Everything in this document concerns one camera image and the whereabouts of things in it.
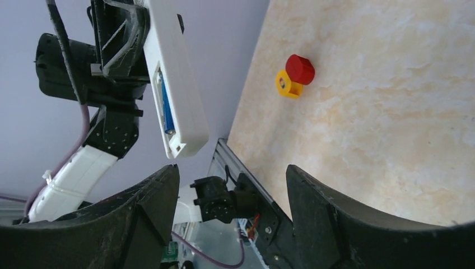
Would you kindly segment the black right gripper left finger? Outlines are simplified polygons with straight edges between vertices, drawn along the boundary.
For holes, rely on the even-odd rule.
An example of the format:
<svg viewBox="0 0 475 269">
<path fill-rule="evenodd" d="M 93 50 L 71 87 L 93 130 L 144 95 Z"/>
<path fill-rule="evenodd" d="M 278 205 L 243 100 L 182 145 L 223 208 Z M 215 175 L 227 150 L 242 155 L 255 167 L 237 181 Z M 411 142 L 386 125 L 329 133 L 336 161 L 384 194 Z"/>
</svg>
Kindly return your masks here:
<svg viewBox="0 0 475 269">
<path fill-rule="evenodd" d="M 54 221 L 1 227 L 2 268 L 159 268 L 171 239 L 179 169 Z"/>
</svg>

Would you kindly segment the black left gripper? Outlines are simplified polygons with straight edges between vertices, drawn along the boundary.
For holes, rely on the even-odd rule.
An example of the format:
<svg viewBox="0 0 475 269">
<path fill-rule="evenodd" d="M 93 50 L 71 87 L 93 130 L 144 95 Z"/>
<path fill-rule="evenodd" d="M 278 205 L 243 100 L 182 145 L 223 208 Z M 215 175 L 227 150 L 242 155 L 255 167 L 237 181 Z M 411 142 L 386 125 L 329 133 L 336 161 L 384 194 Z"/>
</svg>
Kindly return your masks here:
<svg viewBox="0 0 475 269">
<path fill-rule="evenodd" d="M 143 47 L 150 29 L 148 10 L 134 1 L 91 1 L 95 46 L 70 40 L 78 92 L 89 106 L 129 106 L 143 98 L 147 81 L 116 80 L 104 76 L 148 76 Z M 93 76 L 100 61 L 104 76 Z M 35 56 L 40 91 L 48 96 L 77 100 L 64 65 L 58 39 L 43 33 Z"/>
</svg>

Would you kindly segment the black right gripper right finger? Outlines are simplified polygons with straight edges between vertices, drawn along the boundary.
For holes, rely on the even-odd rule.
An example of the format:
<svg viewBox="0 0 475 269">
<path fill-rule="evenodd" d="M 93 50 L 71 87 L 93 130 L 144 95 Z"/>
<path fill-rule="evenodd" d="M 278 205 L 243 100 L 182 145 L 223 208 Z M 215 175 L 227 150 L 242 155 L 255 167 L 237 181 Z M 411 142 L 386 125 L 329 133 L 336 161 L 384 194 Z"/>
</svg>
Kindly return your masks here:
<svg viewBox="0 0 475 269">
<path fill-rule="evenodd" d="M 365 205 L 296 165 L 286 170 L 305 268 L 473 268 L 474 223 L 444 227 Z"/>
</svg>

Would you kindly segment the white remote control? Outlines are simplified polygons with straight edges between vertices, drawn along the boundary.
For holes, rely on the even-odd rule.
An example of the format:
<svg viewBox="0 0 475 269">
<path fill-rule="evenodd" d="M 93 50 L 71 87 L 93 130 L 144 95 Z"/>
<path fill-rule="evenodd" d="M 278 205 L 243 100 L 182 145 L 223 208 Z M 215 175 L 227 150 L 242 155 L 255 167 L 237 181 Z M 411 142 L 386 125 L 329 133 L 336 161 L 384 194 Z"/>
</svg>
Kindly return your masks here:
<svg viewBox="0 0 475 269">
<path fill-rule="evenodd" d="M 194 156 L 209 140 L 209 128 L 174 1 L 144 1 L 150 29 L 143 47 L 160 132 L 169 159 Z M 164 132 L 162 72 L 175 134 Z"/>
</svg>

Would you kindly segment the blue battery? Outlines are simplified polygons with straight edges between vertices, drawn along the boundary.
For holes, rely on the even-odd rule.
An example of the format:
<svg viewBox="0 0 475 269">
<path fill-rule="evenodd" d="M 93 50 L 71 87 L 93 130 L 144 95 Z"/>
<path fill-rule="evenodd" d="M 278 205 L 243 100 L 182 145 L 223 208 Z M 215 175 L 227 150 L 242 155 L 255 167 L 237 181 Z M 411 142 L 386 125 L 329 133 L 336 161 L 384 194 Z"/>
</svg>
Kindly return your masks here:
<svg viewBox="0 0 475 269">
<path fill-rule="evenodd" d="M 166 92 L 165 80 L 161 71 L 159 71 L 159 79 L 161 82 L 161 92 L 162 92 L 162 111 L 164 114 L 164 132 L 167 135 L 175 134 L 175 127 L 173 116 L 171 113 L 171 107 L 169 104 L 169 99 Z"/>
</svg>

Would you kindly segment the yellow traffic light toy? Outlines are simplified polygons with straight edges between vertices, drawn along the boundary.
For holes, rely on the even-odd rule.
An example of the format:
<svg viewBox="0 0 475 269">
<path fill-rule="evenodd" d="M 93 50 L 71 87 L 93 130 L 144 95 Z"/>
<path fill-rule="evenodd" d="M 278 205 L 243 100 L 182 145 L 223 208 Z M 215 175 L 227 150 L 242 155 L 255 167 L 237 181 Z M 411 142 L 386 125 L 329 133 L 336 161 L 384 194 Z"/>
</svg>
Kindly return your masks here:
<svg viewBox="0 0 475 269">
<path fill-rule="evenodd" d="M 276 89 L 281 96 L 297 99 L 303 92 L 303 85 L 290 79 L 286 70 L 280 70 L 275 78 Z"/>
</svg>

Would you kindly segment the red oval toy block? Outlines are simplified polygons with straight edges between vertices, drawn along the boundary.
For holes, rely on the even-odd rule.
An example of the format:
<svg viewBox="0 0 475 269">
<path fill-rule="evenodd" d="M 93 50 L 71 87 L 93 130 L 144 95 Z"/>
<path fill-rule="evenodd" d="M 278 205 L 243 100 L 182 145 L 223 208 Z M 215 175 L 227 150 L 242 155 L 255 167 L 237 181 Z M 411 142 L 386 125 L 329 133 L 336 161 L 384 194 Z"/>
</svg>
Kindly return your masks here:
<svg viewBox="0 0 475 269">
<path fill-rule="evenodd" d="M 316 74 L 313 64 L 307 58 L 297 54 L 289 56 L 285 64 L 285 70 L 291 81 L 302 85 L 311 84 Z"/>
</svg>

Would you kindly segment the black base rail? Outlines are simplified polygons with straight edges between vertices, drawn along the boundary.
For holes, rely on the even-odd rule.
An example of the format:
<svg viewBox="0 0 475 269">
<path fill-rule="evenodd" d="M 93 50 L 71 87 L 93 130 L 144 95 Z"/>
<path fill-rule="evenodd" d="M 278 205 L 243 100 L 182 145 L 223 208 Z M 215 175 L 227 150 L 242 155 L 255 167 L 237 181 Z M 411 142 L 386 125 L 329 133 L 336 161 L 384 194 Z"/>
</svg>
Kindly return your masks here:
<svg viewBox="0 0 475 269">
<path fill-rule="evenodd" d="M 183 268 L 343 268 L 331 222 L 289 217 L 218 140 L 207 177 L 179 190 L 172 239 Z"/>
</svg>

